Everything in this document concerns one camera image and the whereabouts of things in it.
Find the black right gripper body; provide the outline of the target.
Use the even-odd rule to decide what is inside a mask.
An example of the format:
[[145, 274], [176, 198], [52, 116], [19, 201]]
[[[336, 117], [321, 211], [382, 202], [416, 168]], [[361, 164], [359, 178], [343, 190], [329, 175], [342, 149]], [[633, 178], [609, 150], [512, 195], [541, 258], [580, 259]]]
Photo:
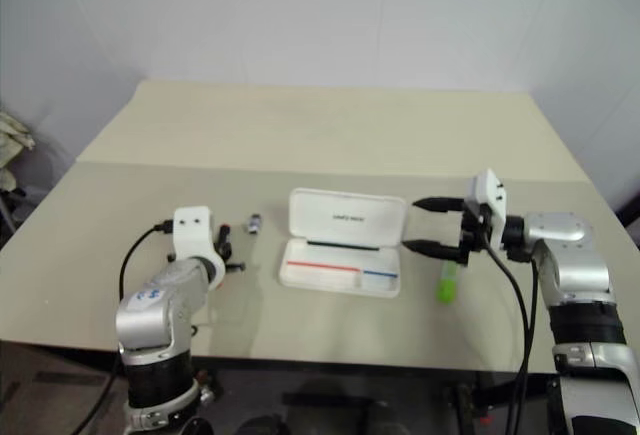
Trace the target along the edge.
[[488, 204], [464, 201], [458, 248], [458, 263], [467, 266], [471, 252], [481, 252], [489, 243], [492, 227], [492, 211]]

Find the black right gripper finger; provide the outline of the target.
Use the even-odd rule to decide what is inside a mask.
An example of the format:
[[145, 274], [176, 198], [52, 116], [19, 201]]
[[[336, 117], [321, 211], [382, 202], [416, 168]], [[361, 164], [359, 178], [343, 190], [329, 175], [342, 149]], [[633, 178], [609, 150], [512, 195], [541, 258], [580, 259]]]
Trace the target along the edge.
[[417, 253], [429, 258], [463, 262], [464, 255], [459, 247], [443, 245], [432, 240], [405, 240], [402, 245], [413, 253]]
[[414, 207], [434, 213], [463, 212], [465, 201], [457, 197], [426, 197], [412, 203]]

